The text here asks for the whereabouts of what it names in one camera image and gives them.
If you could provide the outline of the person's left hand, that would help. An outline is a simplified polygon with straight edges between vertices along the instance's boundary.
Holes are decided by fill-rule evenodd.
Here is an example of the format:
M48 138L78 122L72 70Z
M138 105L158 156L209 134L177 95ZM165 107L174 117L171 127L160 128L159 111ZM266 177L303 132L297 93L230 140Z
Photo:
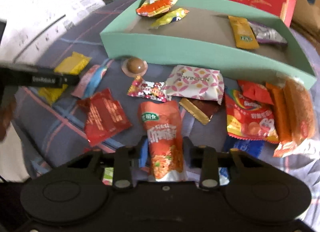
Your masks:
M10 126L10 122L14 117L16 109L16 98L12 95L9 99L9 103L6 107L1 108L1 126L0 126L0 140L3 142L7 136L7 131Z

